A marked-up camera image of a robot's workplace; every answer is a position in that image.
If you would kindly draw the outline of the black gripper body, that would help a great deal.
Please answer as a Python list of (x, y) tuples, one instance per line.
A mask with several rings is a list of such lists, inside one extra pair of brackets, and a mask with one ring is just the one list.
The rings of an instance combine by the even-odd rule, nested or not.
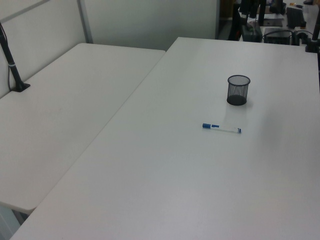
[(255, 18), (258, 12), (258, 1), (242, 0), (240, 3), (239, 12), (247, 18)]

